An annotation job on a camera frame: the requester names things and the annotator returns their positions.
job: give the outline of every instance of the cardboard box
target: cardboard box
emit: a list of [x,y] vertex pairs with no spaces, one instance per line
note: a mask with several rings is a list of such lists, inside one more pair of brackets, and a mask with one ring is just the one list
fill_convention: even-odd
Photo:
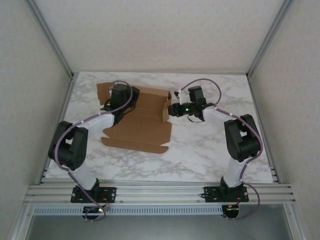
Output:
[[[98,83],[97,95],[100,105],[104,105],[111,96],[107,89],[111,83]],[[168,90],[135,86],[140,89],[135,109],[126,114],[115,126],[106,128],[101,141],[108,147],[163,154],[169,147],[172,124],[168,122],[168,106],[171,94]]]

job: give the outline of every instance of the marble tabletop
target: marble tabletop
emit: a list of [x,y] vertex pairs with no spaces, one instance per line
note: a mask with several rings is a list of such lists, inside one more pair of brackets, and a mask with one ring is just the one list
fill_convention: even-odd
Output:
[[[258,125],[253,100],[245,75],[135,73],[135,72],[80,72],[65,114],[65,120],[79,122],[100,111],[97,83],[125,80],[132,85],[154,87],[171,92],[192,80],[209,78],[222,91],[219,107],[234,114],[251,114]],[[218,98],[216,86],[200,81],[207,102]],[[224,175],[230,155],[225,133],[212,123],[190,122],[186,116],[171,117],[172,132],[169,147],[163,154],[107,147],[101,143],[102,132],[88,140],[86,164],[98,179],[168,182],[219,182]],[[51,160],[47,178],[68,178]],[[248,183],[272,183],[269,162],[264,152],[249,164],[244,177]]]

